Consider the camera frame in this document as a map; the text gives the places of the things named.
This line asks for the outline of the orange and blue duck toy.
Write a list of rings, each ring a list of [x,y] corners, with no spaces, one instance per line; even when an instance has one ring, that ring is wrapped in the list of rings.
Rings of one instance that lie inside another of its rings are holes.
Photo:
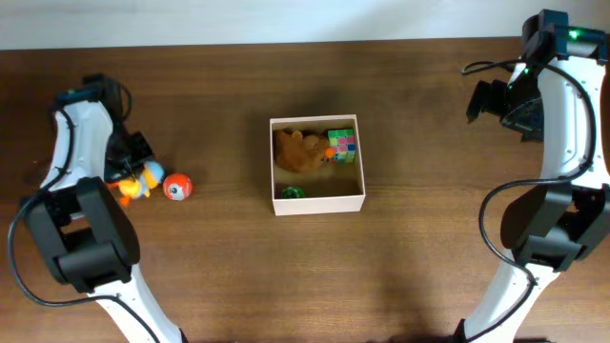
[[[151,190],[157,188],[163,181],[165,171],[156,161],[144,163],[144,169],[137,176],[130,176],[109,184],[110,189],[118,189],[121,194],[119,203],[128,207],[140,197],[150,197]]]

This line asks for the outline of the orange and grey ball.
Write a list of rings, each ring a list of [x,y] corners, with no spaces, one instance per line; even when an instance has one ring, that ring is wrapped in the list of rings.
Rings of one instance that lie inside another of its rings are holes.
[[[163,182],[163,191],[173,201],[183,201],[193,192],[193,183],[184,173],[172,173]]]

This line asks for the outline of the multicolour puzzle cube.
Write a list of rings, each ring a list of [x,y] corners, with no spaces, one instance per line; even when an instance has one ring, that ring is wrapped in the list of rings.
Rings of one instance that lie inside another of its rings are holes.
[[[353,129],[328,131],[330,147],[327,156],[336,163],[353,163],[356,159],[356,135]]]

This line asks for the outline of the brown plush animal toy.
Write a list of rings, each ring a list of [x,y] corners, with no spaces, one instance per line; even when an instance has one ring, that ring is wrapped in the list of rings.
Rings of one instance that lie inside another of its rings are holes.
[[[320,134],[305,134],[303,131],[274,132],[274,161],[287,172],[315,172],[330,157],[327,150],[330,140]]]

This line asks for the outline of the green round disc toy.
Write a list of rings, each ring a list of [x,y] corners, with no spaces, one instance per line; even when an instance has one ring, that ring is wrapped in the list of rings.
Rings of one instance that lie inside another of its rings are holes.
[[[298,198],[304,198],[305,197],[305,192],[296,186],[289,186],[287,188],[285,188],[281,194],[280,197],[282,199],[298,199]]]

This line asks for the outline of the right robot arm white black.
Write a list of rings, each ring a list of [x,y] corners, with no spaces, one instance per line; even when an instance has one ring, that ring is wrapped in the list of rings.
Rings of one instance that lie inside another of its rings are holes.
[[[495,115],[543,146],[536,179],[505,210],[500,264],[477,308],[460,320],[456,342],[514,342],[540,294],[609,233],[609,173],[600,99],[609,61],[606,34],[574,27],[566,12],[542,10],[522,27],[522,51],[501,67],[502,82],[477,84],[466,115]]]

